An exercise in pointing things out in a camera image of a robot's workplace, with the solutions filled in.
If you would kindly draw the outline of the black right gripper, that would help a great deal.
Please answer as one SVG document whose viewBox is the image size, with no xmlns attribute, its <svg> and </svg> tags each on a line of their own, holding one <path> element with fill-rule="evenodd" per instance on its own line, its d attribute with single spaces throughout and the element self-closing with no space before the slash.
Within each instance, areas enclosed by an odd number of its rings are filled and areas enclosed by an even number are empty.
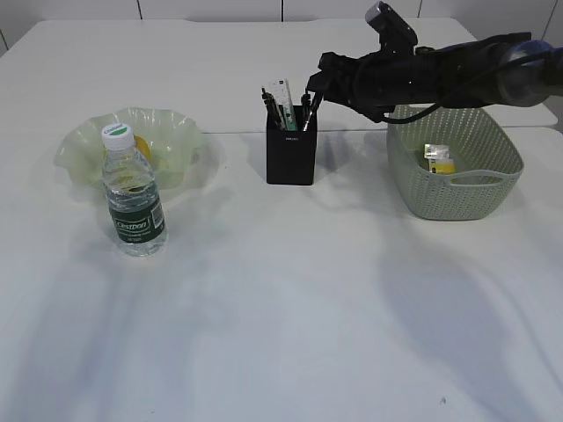
<svg viewBox="0 0 563 422">
<path fill-rule="evenodd" d="M 397 106 L 408 105 L 406 94 L 391 92 L 391 87 L 369 73 L 369 64 L 377 54 L 352 58 L 325 52 L 318 72 L 311 75 L 306 90 L 326 102 L 345 106 L 375 123 L 384 122 Z"/>
</svg>

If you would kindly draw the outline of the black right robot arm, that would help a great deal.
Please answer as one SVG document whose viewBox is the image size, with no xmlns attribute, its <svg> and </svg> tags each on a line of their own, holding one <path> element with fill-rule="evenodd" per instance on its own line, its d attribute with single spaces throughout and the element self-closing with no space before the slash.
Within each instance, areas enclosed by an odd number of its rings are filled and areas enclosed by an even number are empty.
<svg viewBox="0 0 563 422">
<path fill-rule="evenodd" d="M 562 94 L 562 50 L 529 33 L 444 48 L 384 39 L 353 58 L 326 52 L 306 88 L 374 121 L 402 125 L 440 108 L 532 107 Z"/>
</svg>

